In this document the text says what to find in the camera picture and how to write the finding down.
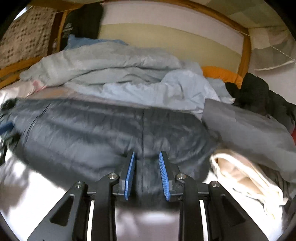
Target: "wooden bed frame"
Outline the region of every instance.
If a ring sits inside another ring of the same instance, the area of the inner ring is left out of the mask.
[[[102,2],[114,2],[114,1],[129,1],[129,0],[104,0]],[[186,7],[198,12],[201,12],[205,15],[208,15],[226,25],[233,28],[234,30],[240,32],[244,36],[244,42],[242,47],[242,57],[238,69],[238,75],[244,77],[249,69],[249,62],[251,56],[251,40],[249,36],[249,31],[247,28],[241,26],[237,22],[231,20],[225,15],[213,10],[207,6],[204,6],[199,3],[195,3],[189,0],[146,0],[146,1],[154,1],[154,2],[163,2],[169,3],[177,6]],[[55,39],[57,39],[57,51],[60,50],[61,43],[61,35],[63,26],[66,20],[66,16],[72,10],[80,8],[83,4],[79,3],[71,3],[63,0],[32,0],[30,2],[32,6],[40,6],[40,7],[50,7],[57,9],[57,13],[55,16],[55,20],[52,26],[51,36],[49,40],[49,49],[48,55],[52,54],[52,43]],[[19,74],[25,68],[32,66],[33,64],[40,61],[42,57],[31,58],[28,60],[20,61],[18,63],[9,65],[3,69],[0,69],[0,79],[4,80],[0,82],[0,89],[12,84],[13,82],[19,79]]]

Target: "orange cushion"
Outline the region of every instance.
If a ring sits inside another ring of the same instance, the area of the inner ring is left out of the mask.
[[[231,72],[230,70],[214,67],[214,66],[205,66],[202,67],[204,77],[221,79],[224,83],[231,82],[236,84],[240,89],[242,86],[243,78],[238,74]]]

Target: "pile of clothes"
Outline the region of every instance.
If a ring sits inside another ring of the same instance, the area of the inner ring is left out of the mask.
[[[273,218],[295,196],[296,106],[264,80],[234,74],[230,83],[160,49],[83,41],[70,35],[66,50],[0,91],[2,102],[30,96],[6,101],[0,122],[13,121],[21,134],[14,153],[31,168],[64,188],[82,180],[91,190],[134,150],[134,200],[164,206],[158,153],[166,151],[198,181],[211,167]]]

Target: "white towel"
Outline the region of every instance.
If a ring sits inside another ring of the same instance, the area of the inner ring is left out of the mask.
[[[282,190],[259,166],[232,150],[218,150],[210,158],[211,166],[222,185],[231,186],[245,196],[259,200],[267,215],[276,219],[280,206],[287,203]]]

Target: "silver screw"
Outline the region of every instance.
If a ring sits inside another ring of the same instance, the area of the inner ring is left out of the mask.
[[[186,178],[186,174],[184,174],[184,173],[179,173],[179,174],[177,175],[177,178],[183,180],[183,179]]]
[[[112,172],[112,173],[110,173],[110,174],[108,175],[108,177],[109,177],[110,179],[115,179],[115,178],[117,178],[117,174],[114,173],[114,172]]]
[[[220,187],[220,183],[219,183],[218,181],[212,181],[212,182],[211,182],[211,185],[212,185],[213,187],[215,187],[215,188]]]
[[[75,187],[77,187],[77,188],[81,188],[81,187],[82,187],[82,182],[81,182],[81,181],[76,182]]]

